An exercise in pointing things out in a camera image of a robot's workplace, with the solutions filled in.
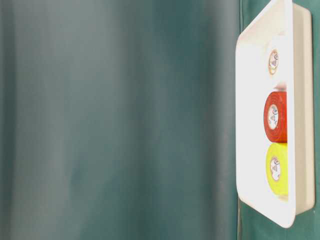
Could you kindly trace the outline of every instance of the tape roll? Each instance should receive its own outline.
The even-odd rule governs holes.
[[[273,143],[266,154],[266,176],[272,192],[288,195],[288,148],[286,143]]]
[[[287,92],[273,91],[269,94],[264,105],[263,124],[271,142],[287,142]]]
[[[274,36],[268,43],[265,51],[266,69],[271,78],[281,78],[284,73],[282,61],[284,59],[284,49],[286,41],[284,36]]]

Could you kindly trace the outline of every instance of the yellow tape roll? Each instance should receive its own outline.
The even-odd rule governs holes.
[[[266,154],[266,176],[274,194],[288,195],[288,149],[287,143],[273,143]]]

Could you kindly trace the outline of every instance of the teal curtain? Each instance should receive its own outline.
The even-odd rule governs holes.
[[[234,240],[236,0],[1,0],[1,236]]]
[[[267,5],[268,0],[241,0],[241,21],[244,29]],[[315,148],[315,187],[316,203],[313,209],[298,215],[291,228],[282,228],[246,204],[241,204],[240,239],[241,240],[317,240],[320,239],[320,2],[318,0],[295,0],[312,14],[313,31],[313,92],[314,92],[314,148]]]

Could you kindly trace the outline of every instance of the red tape roll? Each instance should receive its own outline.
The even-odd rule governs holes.
[[[273,91],[265,101],[263,124],[273,143],[287,142],[287,92]]]

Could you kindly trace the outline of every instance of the white tape roll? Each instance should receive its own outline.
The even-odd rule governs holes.
[[[272,81],[272,85],[279,91],[285,91],[286,85],[286,72],[283,64],[284,49],[285,49],[284,36],[275,36],[269,42],[265,52],[265,71],[267,80]]]

